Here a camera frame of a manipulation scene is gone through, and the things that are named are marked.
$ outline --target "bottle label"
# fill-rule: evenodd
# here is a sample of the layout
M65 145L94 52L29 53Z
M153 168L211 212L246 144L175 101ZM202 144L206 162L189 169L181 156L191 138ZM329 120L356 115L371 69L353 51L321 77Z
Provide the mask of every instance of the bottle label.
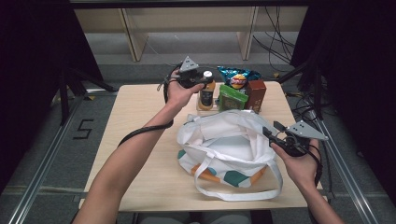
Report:
M210 106L213 104L213 91L201 91L201 104Z

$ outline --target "bottle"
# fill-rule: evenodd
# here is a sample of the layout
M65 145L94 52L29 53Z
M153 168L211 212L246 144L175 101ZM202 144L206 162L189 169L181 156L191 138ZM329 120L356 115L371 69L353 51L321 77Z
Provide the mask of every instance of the bottle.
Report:
M202 110L210 110L213 107L213 92L216 87L216 82L210 71L204 72L204 79L207 79L208 83L204 89L199 91L198 107Z

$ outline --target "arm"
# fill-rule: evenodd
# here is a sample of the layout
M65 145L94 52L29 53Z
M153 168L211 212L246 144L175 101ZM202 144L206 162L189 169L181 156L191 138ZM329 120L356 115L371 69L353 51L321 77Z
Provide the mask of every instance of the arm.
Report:
M175 81L169 83L168 102L145 127L170 122L189 102L191 96L203 86L202 84L184 89ZM122 196L145 164L163 132L164 130L141 133L114 150L93 180L74 223L115 223Z
M310 145L318 148L318 140L313 139ZM344 221L334 212L332 207L320 195L315 186L315 173L317 164L309 155L302 157L291 157L281 147L272 144L276 154L285 162L288 175L303 194L309 209L318 223L344 223ZM309 150L319 157L318 152L310 147Z

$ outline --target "person's left arm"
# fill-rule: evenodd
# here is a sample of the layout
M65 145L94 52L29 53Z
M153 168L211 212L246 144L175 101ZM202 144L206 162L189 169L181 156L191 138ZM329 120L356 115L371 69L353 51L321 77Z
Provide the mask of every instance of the person's left arm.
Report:
M168 102L144 126L164 125L198 92L203 85L182 88L177 82L169 83ZM115 223L120 201L137 176L164 130L141 133L121 144L107 159L78 211L74 223Z

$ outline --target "clothing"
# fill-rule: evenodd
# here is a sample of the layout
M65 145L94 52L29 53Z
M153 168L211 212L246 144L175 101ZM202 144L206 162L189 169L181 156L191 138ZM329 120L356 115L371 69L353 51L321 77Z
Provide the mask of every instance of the clothing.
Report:
M203 212L194 220L189 212L141 213L138 224L251 224L249 211Z

